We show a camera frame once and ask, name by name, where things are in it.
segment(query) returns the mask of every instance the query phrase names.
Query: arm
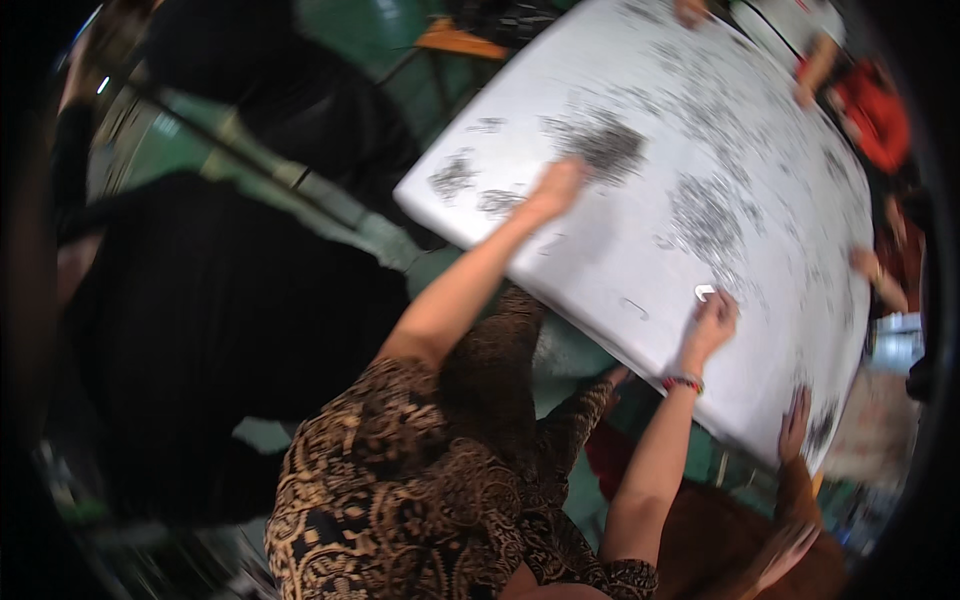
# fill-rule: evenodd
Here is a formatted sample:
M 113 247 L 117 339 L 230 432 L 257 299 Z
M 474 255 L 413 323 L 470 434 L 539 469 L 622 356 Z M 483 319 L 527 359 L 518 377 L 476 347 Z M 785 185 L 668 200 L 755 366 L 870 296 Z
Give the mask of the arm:
M 584 173 L 579 158 L 551 164 L 533 194 L 510 219 L 414 299 L 377 358 L 412 356 L 438 368 L 480 314 L 520 246 L 534 231 L 573 205 Z
M 910 150 L 910 126 L 906 115 L 898 112 L 887 122 L 874 121 L 874 125 L 877 135 L 862 133 L 857 142 L 874 165 L 885 173 L 892 173 L 900 167 Z
M 806 439 L 806 425 L 810 419 L 810 390 L 797 388 L 793 403 L 783 416 L 780 426 L 780 484 L 777 486 L 777 507 L 774 521 L 784 525 L 788 521 L 803 520 L 823 527 L 820 507 L 813 497 L 813 485 L 800 454 Z
M 736 319 L 736 301 L 722 290 L 711 294 L 698 307 L 680 368 L 700 377 L 707 359 L 733 336 Z M 696 399 L 690 387 L 674 386 L 647 425 L 607 515 L 600 546 L 604 563 L 633 559 L 656 566 L 663 523 L 684 476 Z
M 887 273 L 886 269 L 880 266 L 876 254 L 865 248 L 854 248 L 851 251 L 851 264 L 858 273 L 870 281 L 884 305 L 904 314 L 910 312 L 910 305 L 903 288 Z
M 813 104 L 813 96 L 820 89 L 820 85 L 830 74 L 833 61 L 836 59 L 840 47 L 827 34 L 819 34 L 814 42 L 813 54 L 806 62 L 803 74 L 797 80 L 794 97 L 802 107 Z

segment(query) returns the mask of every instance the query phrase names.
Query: table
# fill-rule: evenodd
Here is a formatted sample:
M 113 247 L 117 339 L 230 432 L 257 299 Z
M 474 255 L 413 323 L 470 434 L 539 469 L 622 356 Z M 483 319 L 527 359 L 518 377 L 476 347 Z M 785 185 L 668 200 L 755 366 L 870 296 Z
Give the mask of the table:
M 577 205 L 509 276 L 645 378 L 671 370 L 694 287 L 741 303 L 708 363 L 695 416 L 777 463 L 780 416 L 810 385 L 816 469 L 866 334 L 869 287 L 848 266 L 873 245 L 863 171 L 792 79 L 719 21 L 678 24 L 669 0 L 587 0 L 538 37 L 451 123 L 396 189 L 454 244 L 489 235 L 543 163 L 586 156 Z

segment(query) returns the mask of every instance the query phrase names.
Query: brown paisley top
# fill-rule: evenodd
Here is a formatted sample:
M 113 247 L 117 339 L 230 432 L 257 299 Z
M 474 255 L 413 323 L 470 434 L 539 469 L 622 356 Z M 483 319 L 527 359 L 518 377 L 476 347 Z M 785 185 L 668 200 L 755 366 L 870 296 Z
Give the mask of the brown paisley top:
M 536 420 L 542 315 L 511 288 L 440 372 L 378 360 L 300 426 L 266 534 L 283 598 L 494 598 L 521 561 L 541 585 L 653 595 L 652 566 L 600 564 L 563 512 L 612 389 L 587 386 Z

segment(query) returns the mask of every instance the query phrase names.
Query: chair leg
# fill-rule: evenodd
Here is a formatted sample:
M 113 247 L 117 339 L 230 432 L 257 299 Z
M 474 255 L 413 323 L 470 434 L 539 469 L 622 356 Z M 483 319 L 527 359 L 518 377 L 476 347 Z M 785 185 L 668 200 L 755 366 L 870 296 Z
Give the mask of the chair leg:
M 440 110 L 447 119 L 452 119 L 453 114 L 451 114 L 451 112 L 453 107 L 450 105 L 450 99 L 446 95 L 444 69 L 440 64 L 440 56 L 432 50 L 427 51 L 427 56 L 430 59 L 430 69 L 433 71 L 433 83 L 437 87 L 437 98 L 440 100 Z
M 483 73 L 480 71 L 480 61 L 470 59 L 470 78 L 473 80 L 473 93 L 483 87 Z

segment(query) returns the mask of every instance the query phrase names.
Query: colorful bracelet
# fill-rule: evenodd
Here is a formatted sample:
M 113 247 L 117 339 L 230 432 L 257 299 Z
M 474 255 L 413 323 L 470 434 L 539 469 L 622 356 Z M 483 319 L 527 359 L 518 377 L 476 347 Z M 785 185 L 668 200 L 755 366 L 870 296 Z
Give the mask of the colorful bracelet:
M 670 375 L 665 377 L 660 381 L 660 384 L 663 386 L 663 389 L 667 392 L 670 391 L 670 388 L 677 385 L 685 385 L 694 392 L 697 393 L 697 396 L 702 396 L 704 394 L 704 382 L 700 377 L 692 375 L 688 372 L 681 373 L 679 375 Z

